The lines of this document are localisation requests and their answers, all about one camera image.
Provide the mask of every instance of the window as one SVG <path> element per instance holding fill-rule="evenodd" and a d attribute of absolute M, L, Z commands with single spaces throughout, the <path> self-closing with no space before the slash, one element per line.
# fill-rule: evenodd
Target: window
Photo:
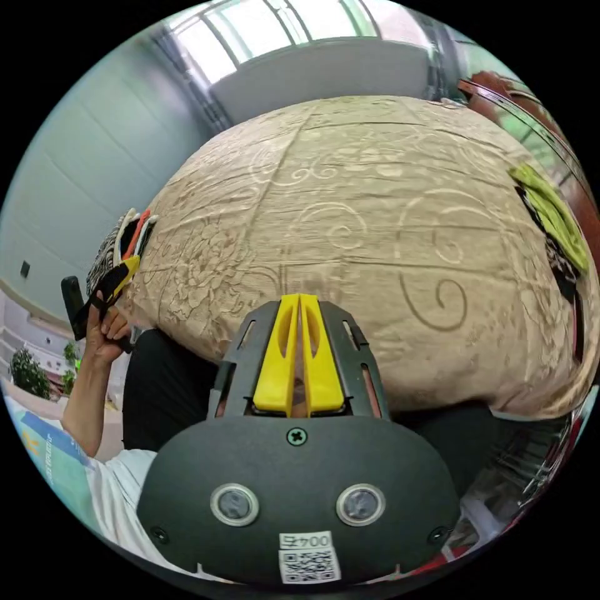
<path fill-rule="evenodd" d="M 308 42 L 306 31 L 298 19 L 296 13 L 291 9 L 286 0 L 267 0 L 272 8 L 277 12 L 284 26 L 289 31 L 295 44 Z"/>
<path fill-rule="evenodd" d="M 226 50 L 206 23 L 194 23 L 179 34 L 178 38 L 189 55 L 200 65 L 210 83 L 215 83 L 236 70 Z"/>
<path fill-rule="evenodd" d="M 182 23 L 185 23 L 191 17 L 197 15 L 202 10 L 202 8 L 202 4 L 197 4 L 196 6 L 188 8 L 185 11 L 178 12 L 176 15 L 169 19 L 169 26 L 171 27 L 171 29 L 176 29 Z"/>
<path fill-rule="evenodd" d="M 263 0 L 239 0 L 206 13 L 240 63 L 291 44 Z"/>
<path fill-rule="evenodd" d="M 345 38 L 357 34 L 338 0 L 291 0 L 313 39 Z"/>
<path fill-rule="evenodd" d="M 178 13 L 168 26 L 215 83 L 252 58 L 295 44 L 378 37 L 369 10 L 364 0 L 212 0 Z"/>
<path fill-rule="evenodd" d="M 379 26 L 381 37 L 429 48 L 430 43 L 413 15 L 390 0 L 362 0 Z"/>

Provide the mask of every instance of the bed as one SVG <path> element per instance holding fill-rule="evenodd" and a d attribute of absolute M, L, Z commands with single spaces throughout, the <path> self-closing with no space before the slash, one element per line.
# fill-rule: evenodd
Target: bed
<path fill-rule="evenodd" d="M 211 360 L 282 294 L 350 311 L 393 411 L 481 398 L 549 419 L 588 392 L 600 293 L 574 319 L 507 171 L 531 155 L 453 102 L 360 96 L 256 117 L 193 154 L 150 205 L 159 221 L 121 308 Z"/>

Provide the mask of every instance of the green plant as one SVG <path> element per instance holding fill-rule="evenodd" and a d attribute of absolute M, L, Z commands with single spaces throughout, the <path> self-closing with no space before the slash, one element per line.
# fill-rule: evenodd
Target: green plant
<path fill-rule="evenodd" d="M 76 369 L 77 361 L 79 360 L 79 349 L 75 342 L 68 342 L 62 351 L 64 359 L 67 361 L 69 367 Z"/>
<path fill-rule="evenodd" d="M 11 359 L 11 376 L 14 384 L 30 394 L 50 400 L 50 380 L 31 353 L 22 348 Z"/>
<path fill-rule="evenodd" d="M 71 370 L 68 370 L 62 376 L 62 388 L 65 396 L 70 396 L 73 391 L 73 386 L 75 384 L 75 373 Z"/>

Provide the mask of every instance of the human hand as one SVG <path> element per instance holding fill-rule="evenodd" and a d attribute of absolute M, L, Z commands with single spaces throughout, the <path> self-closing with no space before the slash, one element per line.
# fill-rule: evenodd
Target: human hand
<path fill-rule="evenodd" d="M 98 292 L 97 298 L 102 300 L 102 292 Z M 90 306 L 87 316 L 86 352 L 95 363 L 102 366 L 110 366 L 122 353 L 123 350 L 114 342 L 121 338 L 128 338 L 131 328 L 127 319 L 119 312 L 116 306 L 111 306 L 102 322 L 100 322 L 100 310 Z"/>

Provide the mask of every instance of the green towel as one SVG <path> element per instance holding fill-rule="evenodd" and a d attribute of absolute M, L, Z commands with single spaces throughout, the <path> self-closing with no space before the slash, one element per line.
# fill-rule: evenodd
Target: green towel
<path fill-rule="evenodd" d="M 512 167 L 508 174 L 527 192 L 546 233 L 562 248 L 564 255 L 579 269 L 589 269 L 586 245 L 569 207 L 535 169 L 528 164 Z"/>

